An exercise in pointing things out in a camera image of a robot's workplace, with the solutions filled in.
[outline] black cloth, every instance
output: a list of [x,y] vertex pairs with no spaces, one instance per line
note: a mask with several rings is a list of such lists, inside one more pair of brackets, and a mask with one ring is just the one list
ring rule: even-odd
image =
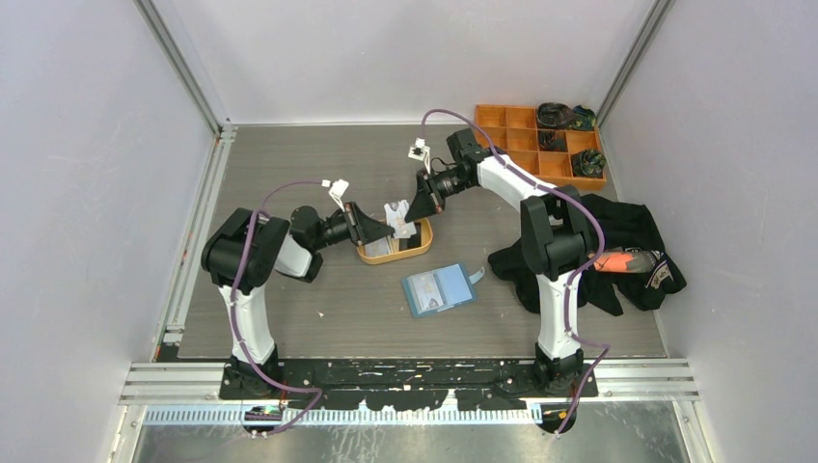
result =
[[[637,308],[652,311],[659,309],[666,294],[679,292],[687,285],[682,272],[665,252],[665,242],[646,206],[616,203],[597,195],[585,195],[582,200],[602,227],[606,249],[639,249],[657,251],[660,255],[650,273],[586,270],[580,280],[580,307],[589,302],[611,315],[622,315],[622,306],[614,293],[616,285]],[[599,242],[590,223],[588,228],[591,230],[591,249],[595,251]],[[488,263],[498,278],[514,283],[517,298],[527,311],[539,313],[539,287],[536,277],[523,260],[520,243],[521,240],[517,240],[511,246],[492,253]]]

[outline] orange object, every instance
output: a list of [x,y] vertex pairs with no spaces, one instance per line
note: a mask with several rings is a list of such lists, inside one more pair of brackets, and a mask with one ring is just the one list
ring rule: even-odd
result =
[[650,251],[612,251],[602,253],[593,268],[598,272],[646,273],[652,271],[656,263],[656,256]]
[[417,248],[398,251],[396,253],[391,253],[387,256],[381,256],[378,258],[368,258],[367,252],[364,250],[364,246],[358,246],[358,256],[369,265],[378,265],[381,263],[413,258],[414,256],[425,254],[432,245],[434,233],[432,233],[432,224],[429,222],[429,219],[421,219],[418,222],[421,224],[421,245]]
[[[515,164],[535,177],[556,186],[574,185],[581,190],[600,190],[608,181],[602,178],[574,177],[571,154],[593,148],[602,150],[599,132],[593,130],[554,130],[565,141],[567,152],[544,151],[539,146],[536,108],[479,104],[475,123],[486,131],[497,148],[504,149]],[[488,141],[475,133],[477,141],[488,148]]]

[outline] white connector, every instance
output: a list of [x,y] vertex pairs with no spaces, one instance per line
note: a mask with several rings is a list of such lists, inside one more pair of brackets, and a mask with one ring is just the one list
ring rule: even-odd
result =
[[330,198],[332,198],[335,204],[341,209],[343,209],[343,200],[341,197],[347,188],[349,188],[349,182],[342,178],[335,180],[332,186],[330,186]]
[[431,174],[431,150],[426,145],[426,140],[418,138],[415,140],[415,145],[409,147],[409,157],[423,162],[426,171]]

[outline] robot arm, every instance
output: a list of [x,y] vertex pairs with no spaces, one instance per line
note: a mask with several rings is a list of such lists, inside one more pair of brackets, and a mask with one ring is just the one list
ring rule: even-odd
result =
[[[229,383],[236,389],[258,390],[269,395],[270,386],[260,381],[250,367],[259,364],[271,378],[281,381],[278,351],[267,325],[264,301],[265,283],[273,270],[287,277],[311,283],[320,270],[323,258],[317,251],[346,239],[364,245],[395,233],[395,229],[369,218],[355,203],[344,203],[331,216],[321,219],[310,206],[292,212],[290,220],[259,217],[253,233],[244,276],[236,294],[236,326],[252,359],[247,359],[233,337]],[[228,314],[231,313],[232,285],[242,259],[252,211],[237,209],[210,237],[202,252],[202,268],[219,288]]]
[[[536,275],[540,293],[536,373],[546,388],[552,384],[560,388],[565,379],[573,379],[582,372],[583,351],[564,329],[563,307],[568,277],[587,261],[590,239],[582,213],[552,195],[543,194],[536,185],[558,189],[577,200],[579,192],[573,186],[556,188],[519,168],[521,174],[512,172],[477,143],[471,130],[455,132],[447,143],[453,166],[439,173],[418,171],[417,194],[406,220],[442,213],[447,197],[475,186],[495,192],[520,212],[523,255]],[[506,164],[514,165],[507,155],[503,154],[503,158]],[[561,220],[561,224],[552,225],[550,217]],[[570,290],[568,319],[572,327],[577,323],[579,281],[575,278]]]

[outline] white card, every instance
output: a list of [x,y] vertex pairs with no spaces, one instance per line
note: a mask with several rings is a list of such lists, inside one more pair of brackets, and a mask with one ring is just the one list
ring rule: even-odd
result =
[[418,298],[418,313],[428,312],[443,306],[446,301],[440,293],[434,272],[426,272],[411,277],[415,296]]
[[406,216],[406,212],[409,211],[408,201],[401,200],[386,203],[384,204],[384,210],[386,211],[387,225],[395,229],[395,234],[393,235],[395,238],[408,238],[418,232],[414,222],[407,224],[406,221],[403,220],[403,217]]
[[380,258],[381,256],[388,256],[392,253],[389,246],[389,238],[381,238],[377,241],[372,241],[364,245],[364,253],[368,258]]

